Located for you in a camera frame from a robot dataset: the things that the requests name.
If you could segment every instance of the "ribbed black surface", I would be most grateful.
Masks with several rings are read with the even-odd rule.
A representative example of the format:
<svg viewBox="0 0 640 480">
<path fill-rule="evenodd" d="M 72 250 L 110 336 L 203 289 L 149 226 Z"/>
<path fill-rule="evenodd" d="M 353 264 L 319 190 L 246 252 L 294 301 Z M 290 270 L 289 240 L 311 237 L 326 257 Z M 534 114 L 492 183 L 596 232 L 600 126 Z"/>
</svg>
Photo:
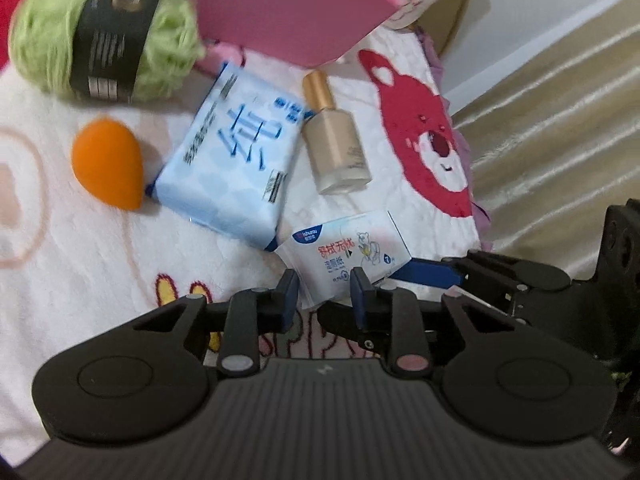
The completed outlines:
<svg viewBox="0 0 640 480">
<path fill-rule="evenodd" d="M 628 472 L 594 440 L 545 449 L 493 442 L 447 414 L 425 382 L 377 360 L 272 359 L 224 381 L 189 424 L 124 449 L 59 440 L 27 480 L 610 480 Z"/>
</svg>

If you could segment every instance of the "yellow bunny ear print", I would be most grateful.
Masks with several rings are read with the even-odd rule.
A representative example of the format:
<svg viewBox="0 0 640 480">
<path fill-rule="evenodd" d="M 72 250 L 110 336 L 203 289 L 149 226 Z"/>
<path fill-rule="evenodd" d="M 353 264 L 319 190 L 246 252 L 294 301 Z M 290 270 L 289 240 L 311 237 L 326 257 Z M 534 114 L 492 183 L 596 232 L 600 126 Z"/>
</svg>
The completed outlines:
<svg viewBox="0 0 640 480">
<path fill-rule="evenodd" d="M 178 299 L 178 289 L 174 279 L 168 274 L 158 274 L 156 278 L 156 303 L 166 305 Z"/>
<path fill-rule="evenodd" d="M 191 286 L 189 287 L 189 294 L 203 294 L 204 297 L 207 298 L 207 303 L 213 302 L 213 295 L 209 290 L 209 287 L 202 282 L 191 283 Z M 211 336 L 209 339 L 209 350 L 216 353 L 219 352 L 220 340 L 220 332 L 211 332 Z"/>
</svg>

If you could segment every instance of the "curtain fold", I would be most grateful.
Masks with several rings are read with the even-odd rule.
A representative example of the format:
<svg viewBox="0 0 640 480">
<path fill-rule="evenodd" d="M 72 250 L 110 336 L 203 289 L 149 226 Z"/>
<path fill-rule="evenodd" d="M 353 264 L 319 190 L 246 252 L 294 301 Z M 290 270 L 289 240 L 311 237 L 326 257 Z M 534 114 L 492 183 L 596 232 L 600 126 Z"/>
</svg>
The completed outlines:
<svg viewBox="0 0 640 480">
<path fill-rule="evenodd" d="M 640 198 L 640 0 L 623 0 L 460 110 L 494 251 L 593 273 L 607 206 Z"/>
</svg>

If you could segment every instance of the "wet wipes package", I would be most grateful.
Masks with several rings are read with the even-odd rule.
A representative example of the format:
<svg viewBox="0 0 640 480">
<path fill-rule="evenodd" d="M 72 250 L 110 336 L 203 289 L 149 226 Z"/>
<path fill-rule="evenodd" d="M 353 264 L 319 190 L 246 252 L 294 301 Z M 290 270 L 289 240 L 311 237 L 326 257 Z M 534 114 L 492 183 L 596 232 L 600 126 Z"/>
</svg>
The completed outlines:
<svg viewBox="0 0 640 480">
<path fill-rule="evenodd" d="M 276 254 L 300 277 L 302 308 L 347 297 L 353 267 L 362 267 L 373 283 L 411 259 L 388 211 L 302 229 L 285 240 Z"/>
<path fill-rule="evenodd" d="M 273 250 L 305 114 L 299 98 L 227 64 L 151 195 L 192 222 Z"/>
</svg>

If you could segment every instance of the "blue tissue package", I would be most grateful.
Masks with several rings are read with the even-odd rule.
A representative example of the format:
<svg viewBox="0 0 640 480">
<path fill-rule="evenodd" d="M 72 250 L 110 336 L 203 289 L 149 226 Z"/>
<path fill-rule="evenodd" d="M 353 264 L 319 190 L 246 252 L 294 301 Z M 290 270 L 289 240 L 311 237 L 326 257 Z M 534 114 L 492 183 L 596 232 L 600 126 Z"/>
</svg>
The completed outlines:
<svg viewBox="0 0 640 480">
<path fill-rule="evenodd" d="M 156 178 L 152 197 L 192 222 L 274 250 L 306 115 L 298 97 L 227 64 Z"/>
</svg>

